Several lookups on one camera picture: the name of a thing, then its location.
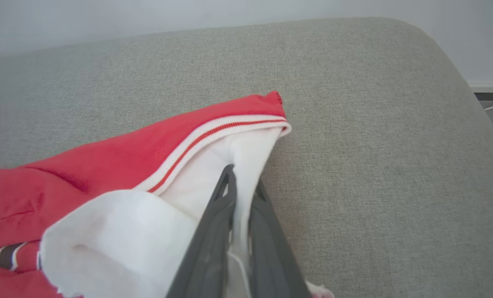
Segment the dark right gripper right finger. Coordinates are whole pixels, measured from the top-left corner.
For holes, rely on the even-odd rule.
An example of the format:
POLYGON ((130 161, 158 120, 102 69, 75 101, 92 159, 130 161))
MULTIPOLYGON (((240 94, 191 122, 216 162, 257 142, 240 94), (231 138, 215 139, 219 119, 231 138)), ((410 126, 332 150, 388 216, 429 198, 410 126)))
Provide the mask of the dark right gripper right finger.
POLYGON ((249 234, 252 297, 310 298, 311 293, 261 180, 251 204, 249 234))

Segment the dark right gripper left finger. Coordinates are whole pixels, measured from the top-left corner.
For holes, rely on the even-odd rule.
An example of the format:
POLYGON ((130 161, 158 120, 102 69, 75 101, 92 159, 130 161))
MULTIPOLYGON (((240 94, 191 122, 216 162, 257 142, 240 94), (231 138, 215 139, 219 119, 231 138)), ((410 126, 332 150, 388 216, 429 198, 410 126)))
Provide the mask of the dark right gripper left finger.
POLYGON ((223 298, 237 183, 227 165, 209 199, 167 298, 223 298))

